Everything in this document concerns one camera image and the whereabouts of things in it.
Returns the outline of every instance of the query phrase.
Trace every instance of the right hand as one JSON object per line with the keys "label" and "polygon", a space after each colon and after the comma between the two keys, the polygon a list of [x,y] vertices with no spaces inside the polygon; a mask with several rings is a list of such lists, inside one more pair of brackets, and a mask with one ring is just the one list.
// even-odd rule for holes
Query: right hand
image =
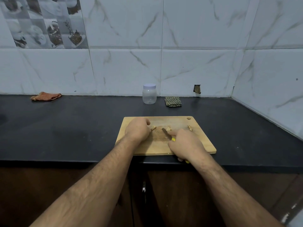
{"label": "right hand", "polygon": [[176,136],[176,141],[169,141],[168,145],[177,157],[191,162],[197,155],[209,155],[202,142],[191,131],[180,129],[168,133]]}

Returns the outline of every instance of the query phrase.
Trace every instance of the hand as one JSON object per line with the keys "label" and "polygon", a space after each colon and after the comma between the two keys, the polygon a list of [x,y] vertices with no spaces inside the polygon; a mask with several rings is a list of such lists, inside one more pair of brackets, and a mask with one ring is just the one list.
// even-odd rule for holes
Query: hand
{"label": "hand", "polygon": [[134,118],[125,129],[125,136],[131,140],[142,142],[146,140],[151,130],[147,125],[150,121],[144,117]]}
{"label": "hand", "polygon": [[209,155],[204,149],[202,142],[191,131],[180,129],[169,131],[168,133],[176,136],[176,141],[169,141],[168,145],[177,157],[191,162],[197,158],[197,155]]}

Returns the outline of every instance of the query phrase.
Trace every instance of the kitchen towel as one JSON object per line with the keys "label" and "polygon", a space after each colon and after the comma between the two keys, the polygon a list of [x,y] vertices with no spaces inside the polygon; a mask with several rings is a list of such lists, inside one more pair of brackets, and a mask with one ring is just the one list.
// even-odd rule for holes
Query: kitchen towel
{"label": "kitchen towel", "polygon": [[165,97],[165,104],[168,107],[181,107],[182,103],[179,97],[167,96]]}
{"label": "kitchen towel", "polygon": [[51,94],[51,93],[46,93],[46,92],[40,92],[39,95],[32,96],[31,100],[33,100],[33,101],[36,101],[36,100],[50,101],[50,100],[57,99],[61,96],[62,95],[60,93],[59,94]]}

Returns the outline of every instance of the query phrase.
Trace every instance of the green checkered cloth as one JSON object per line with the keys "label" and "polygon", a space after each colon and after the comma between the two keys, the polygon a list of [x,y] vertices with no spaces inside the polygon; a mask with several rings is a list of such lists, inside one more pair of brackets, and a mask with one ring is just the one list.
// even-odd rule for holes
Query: green checkered cloth
{"label": "green checkered cloth", "polygon": [[170,96],[170,97],[165,97],[165,104],[168,107],[181,107],[182,103],[179,97],[175,96]]}

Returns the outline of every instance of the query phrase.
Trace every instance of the tile wall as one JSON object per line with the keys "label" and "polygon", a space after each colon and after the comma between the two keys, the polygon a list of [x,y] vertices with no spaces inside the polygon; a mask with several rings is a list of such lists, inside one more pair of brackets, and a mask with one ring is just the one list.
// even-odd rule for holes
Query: tile wall
{"label": "tile wall", "polygon": [[[28,0],[17,1],[28,10]],[[73,19],[76,2],[59,1]],[[77,0],[77,6],[86,37],[81,49],[17,48],[7,22],[17,17],[1,7],[0,93],[139,96],[143,84],[155,83],[162,96],[232,95],[303,138],[303,0]]]}
{"label": "tile wall", "polygon": [[232,97],[303,139],[303,0],[260,0]]}

